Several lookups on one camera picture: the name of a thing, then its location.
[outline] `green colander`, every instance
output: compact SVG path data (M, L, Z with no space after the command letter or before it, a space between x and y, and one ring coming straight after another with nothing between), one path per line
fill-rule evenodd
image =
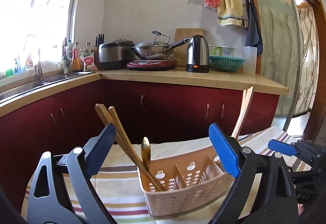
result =
M240 58L209 56L209 65L211 68L220 72L235 73L243 65L244 60Z

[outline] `tablecloth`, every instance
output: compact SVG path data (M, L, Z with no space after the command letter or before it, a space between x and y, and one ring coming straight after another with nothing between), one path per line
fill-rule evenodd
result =
M255 153L271 155L272 151L267 147L271 139L277 139L288 144L297 141L279 128L270 127L264 131L240 136L239 142L242 146L248 146L253 149ZM151 144L151 159L183 154L210 145L211 142L209 138L184 142ZM140 156L140 145L134 144L133 147ZM284 156L284 159L287 165L292 166L294 170L310 169L307 164L301 162L296 157ZM28 196L32 178L28 183L21 211L21 215L24 219L27 219ZM75 212L85 217L72 188L69 176L64 175L64 179ZM148 214L145 196L140 188L136 166L126 156L120 146L116 144L112 146L100 172L91 178L91 182L105 207L118 223L207 224L225 198L225 196L223 196L208 206L187 215L164 220L153 220ZM249 214L257 193L259 182L260 176L257 175L249 199L240 217Z

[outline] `rice cooker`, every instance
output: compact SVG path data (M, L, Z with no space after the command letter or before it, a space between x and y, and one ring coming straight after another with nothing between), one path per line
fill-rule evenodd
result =
M127 68L127 62L135 59L132 47L135 43L127 39L117 39L103 43L98 48L98 60L101 70Z

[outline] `silver screw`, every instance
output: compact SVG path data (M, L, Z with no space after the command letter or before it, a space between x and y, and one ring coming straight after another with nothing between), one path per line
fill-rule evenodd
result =
M243 148L242 148L242 151L243 151L244 153L246 153L246 154L251 153L251 149L250 149L249 147L243 147Z
M73 149L72 152L74 154L80 154L82 151L83 151L83 149L81 147L76 147L76 148Z
M274 155L276 158L282 158L282 154L280 154L279 152L274 153Z
M44 159L47 159L47 158L49 158L51 156L51 153L49 152L49 151L46 151L46 152L44 152L43 154L42 154L42 157L44 158Z

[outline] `seasoning packet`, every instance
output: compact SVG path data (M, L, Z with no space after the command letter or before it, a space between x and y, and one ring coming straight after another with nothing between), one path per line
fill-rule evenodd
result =
M84 72L96 71L96 65L94 63L94 52L86 52L80 56L84 62Z

